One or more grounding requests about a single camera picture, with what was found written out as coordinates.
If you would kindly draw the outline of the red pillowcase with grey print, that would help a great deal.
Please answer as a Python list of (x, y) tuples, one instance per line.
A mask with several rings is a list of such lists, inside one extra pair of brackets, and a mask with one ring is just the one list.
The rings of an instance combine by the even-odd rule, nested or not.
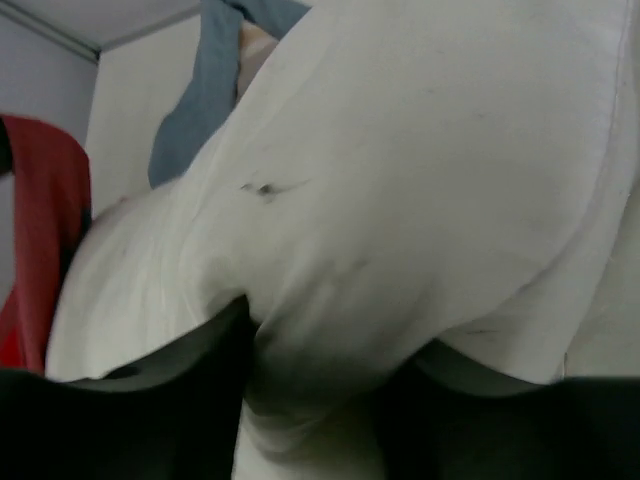
[(1, 310), (1, 364), (42, 374), (64, 278), (91, 224), (89, 159), (58, 127), (7, 114), (1, 150), (14, 179), (15, 256)]

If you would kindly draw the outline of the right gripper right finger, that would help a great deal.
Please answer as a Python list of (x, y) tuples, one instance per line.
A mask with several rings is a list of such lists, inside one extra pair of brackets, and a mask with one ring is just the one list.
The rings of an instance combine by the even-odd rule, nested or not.
[(440, 341), (376, 394), (389, 479), (636, 479), (639, 381), (536, 385)]

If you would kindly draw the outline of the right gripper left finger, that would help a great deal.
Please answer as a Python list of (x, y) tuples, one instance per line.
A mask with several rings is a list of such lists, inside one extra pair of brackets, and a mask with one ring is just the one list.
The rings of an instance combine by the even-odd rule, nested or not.
[(254, 336), (239, 297), (100, 379), (2, 370), (2, 478), (231, 478)]

